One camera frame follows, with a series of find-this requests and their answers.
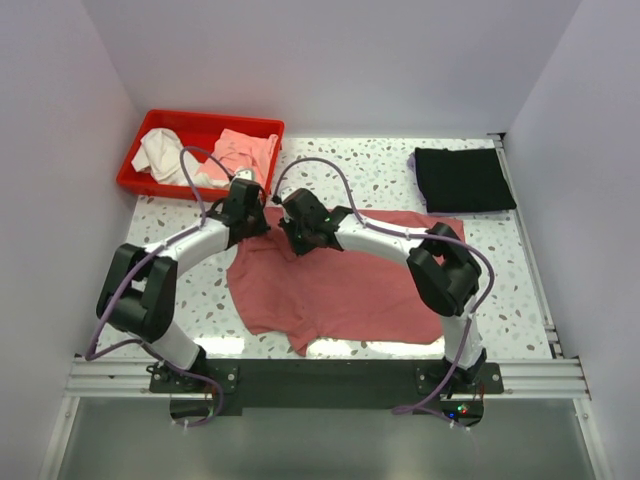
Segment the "dusty red t-shirt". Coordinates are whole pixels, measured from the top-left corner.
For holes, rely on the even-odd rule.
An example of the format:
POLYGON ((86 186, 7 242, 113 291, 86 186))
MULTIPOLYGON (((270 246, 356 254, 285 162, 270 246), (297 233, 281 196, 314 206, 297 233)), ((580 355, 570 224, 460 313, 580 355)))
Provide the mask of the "dusty red t-shirt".
POLYGON ((439 316, 421 301, 405 263, 353 251, 293 253, 265 210, 269 231, 242 241, 227 270, 241 320, 254 335, 284 334, 305 355, 318 338, 431 344, 442 335, 439 316))

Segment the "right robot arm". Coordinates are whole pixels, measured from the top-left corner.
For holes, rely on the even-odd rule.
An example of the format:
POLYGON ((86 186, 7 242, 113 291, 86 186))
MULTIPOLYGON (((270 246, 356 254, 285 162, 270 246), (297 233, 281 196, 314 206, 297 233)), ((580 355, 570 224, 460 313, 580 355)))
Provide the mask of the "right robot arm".
POLYGON ((370 254, 408 268, 422 302, 441 318, 448 386, 469 392, 481 380, 486 349, 473 324, 482 268, 451 227, 402 227, 367 217, 355 208, 327 209, 307 189, 275 196, 283 208, 279 226, 293 252, 325 248, 370 254))

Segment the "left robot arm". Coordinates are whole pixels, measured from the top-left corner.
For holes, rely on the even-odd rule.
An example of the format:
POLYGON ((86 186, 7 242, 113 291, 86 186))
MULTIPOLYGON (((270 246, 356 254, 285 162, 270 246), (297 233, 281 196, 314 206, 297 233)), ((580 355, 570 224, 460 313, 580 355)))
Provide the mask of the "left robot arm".
POLYGON ((206 352, 174 321, 177 282, 209 257, 269 230, 263 188, 236 178, 193 226, 146 246, 125 243, 116 249, 96 314, 102 326, 130 336, 158 359, 173 366, 171 378, 185 392, 207 380, 206 352))

